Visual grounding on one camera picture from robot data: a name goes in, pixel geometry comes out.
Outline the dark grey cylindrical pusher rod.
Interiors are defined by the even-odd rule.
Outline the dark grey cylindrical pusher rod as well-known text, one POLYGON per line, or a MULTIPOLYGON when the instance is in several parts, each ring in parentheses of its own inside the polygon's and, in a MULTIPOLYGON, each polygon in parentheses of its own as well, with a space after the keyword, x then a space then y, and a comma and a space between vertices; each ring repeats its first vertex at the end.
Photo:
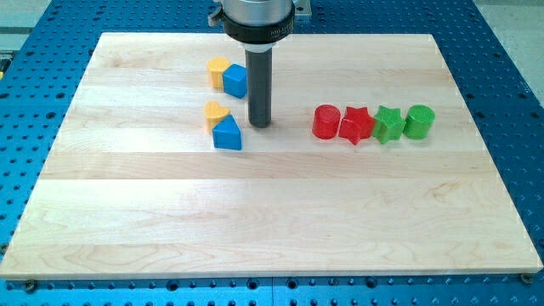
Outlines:
POLYGON ((248 119, 256 128, 271 122, 272 49, 262 53, 246 51, 248 119))

